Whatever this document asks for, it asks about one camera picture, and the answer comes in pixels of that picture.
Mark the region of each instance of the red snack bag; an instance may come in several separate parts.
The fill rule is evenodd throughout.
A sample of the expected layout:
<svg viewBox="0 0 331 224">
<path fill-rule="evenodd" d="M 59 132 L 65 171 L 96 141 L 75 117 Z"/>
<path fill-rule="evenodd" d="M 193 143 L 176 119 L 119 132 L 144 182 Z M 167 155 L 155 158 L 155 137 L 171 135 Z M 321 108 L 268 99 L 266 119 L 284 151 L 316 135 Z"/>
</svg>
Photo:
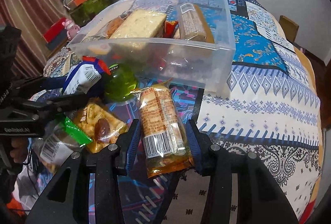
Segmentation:
<svg viewBox="0 0 331 224">
<path fill-rule="evenodd" d="M 172 38 L 178 21 L 166 21 L 164 23 L 163 38 Z"/>
</svg>

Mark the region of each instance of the clear plastic bin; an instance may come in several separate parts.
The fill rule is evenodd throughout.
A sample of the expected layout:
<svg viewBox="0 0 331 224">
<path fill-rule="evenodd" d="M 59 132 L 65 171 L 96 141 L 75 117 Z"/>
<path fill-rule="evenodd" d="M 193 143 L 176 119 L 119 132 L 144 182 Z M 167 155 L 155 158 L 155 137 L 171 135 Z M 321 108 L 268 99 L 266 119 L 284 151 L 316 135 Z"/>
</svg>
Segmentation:
<svg viewBox="0 0 331 224">
<path fill-rule="evenodd" d="M 119 38 L 81 41 L 95 35 L 110 20 L 127 10 L 139 8 L 161 11 L 167 20 L 176 20 L 176 6 L 197 4 L 209 23 L 215 44 L 169 38 Z M 221 93 L 230 73 L 236 50 L 227 0 L 125 0 L 117 2 L 95 17 L 67 46 L 83 55 L 102 59 L 108 66 L 125 62 L 140 76 L 173 82 Z"/>
</svg>

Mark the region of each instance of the barcode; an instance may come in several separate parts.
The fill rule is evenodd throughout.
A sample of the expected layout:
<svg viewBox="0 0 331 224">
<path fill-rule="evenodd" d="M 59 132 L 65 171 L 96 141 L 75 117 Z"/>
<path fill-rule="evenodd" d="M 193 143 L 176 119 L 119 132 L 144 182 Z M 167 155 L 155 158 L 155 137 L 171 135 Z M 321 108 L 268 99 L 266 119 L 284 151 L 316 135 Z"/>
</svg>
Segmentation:
<svg viewBox="0 0 331 224">
<path fill-rule="evenodd" d="M 57 146 L 58 140 L 54 136 L 50 136 L 46 140 L 40 156 L 43 157 L 43 159 L 46 158 L 45 160 L 48 160 L 49 163 L 52 163 L 54 155 L 57 151 Z"/>
<path fill-rule="evenodd" d="M 144 138 L 144 144 L 147 158 L 163 156 L 171 152 L 166 132 L 146 136 Z"/>
<path fill-rule="evenodd" d="M 92 84 L 98 79 L 98 76 L 95 71 L 87 71 L 85 72 L 85 77 L 89 80 Z"/>
<path fill-rule="evenodd" d="M 195 11 L 193 4 L 183 4 L 180 6 L 180 10 L 182 11 L 182 14 L 188 11 Z"/>
<path fill-rule="evenodd" d="M 89 90 L 89 88 L 86 85 L 81 85 L 79 80 L 77 80 L 75 87 L 72 88 L 70 94 L 73 94 L 75 92 L 85 92 L 85 90 Z"/>
</svg>

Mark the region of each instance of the green bottle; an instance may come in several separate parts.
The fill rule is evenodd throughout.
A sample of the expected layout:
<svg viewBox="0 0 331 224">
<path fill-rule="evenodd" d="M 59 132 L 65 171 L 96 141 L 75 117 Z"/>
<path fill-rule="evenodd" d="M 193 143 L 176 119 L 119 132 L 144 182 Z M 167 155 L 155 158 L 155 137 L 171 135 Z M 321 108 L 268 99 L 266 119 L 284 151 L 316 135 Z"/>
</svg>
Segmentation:
<svg viewBox="0 0 331 224">
<path fill-rule="evenodd" d="M 109 67 L 110 76 L 104 77 L 105 98 L 108 101 L 126 101 L 133 97 L 130 92 L 138 84 L 129 65 L 124 63 L 113 64 Z"/>
</svg>

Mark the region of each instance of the patterned bedspread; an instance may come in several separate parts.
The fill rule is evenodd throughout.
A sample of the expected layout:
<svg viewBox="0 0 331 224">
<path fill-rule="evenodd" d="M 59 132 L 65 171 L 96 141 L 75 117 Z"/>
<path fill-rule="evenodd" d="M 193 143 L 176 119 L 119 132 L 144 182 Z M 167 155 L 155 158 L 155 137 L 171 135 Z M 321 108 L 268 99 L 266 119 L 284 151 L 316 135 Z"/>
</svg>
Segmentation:
<svg viewBox="0 0 331 224">
<path fill-rule="evenodd" d="M 194 118 L 200 131 L 213 142 L 239 154 L 254 151 L 281 186 L 298 218 L 308 204 L 321 171 L 322 148 L 316 96 L 309 61 L 302 64 L 300 51 L 289 43 L 277 20 L 256 0 L 228 0 L 236 41 L 232 72 L 227 79 L 229 94 L 184 85 L 172 85 L 177 109 L 186 122 Z M 207 18 L 213 32 L 214 16 Z M 47 64 L 45 76 L 63 76 L 79 59 L 63 48 Z M 141 85 L 154 83 L 141 80 Z M 42 92 L 39 100 L 59 91 Z M 138 116 L 135 103 L 109 109 L 130 124 Z M 134 169 L 119 177 L 126 223 L 148 223 L 157 217 L 172 180 L 180 177 L 164 222 L 200 223 L 209 177 L 194 170 L 147 179 L 143 149 L 139 146 Z M 46 183 L 40 179 L 41 189 Z M 90 223 L 94 217 L 94 175 L 90 178 Z"/>
</svg>

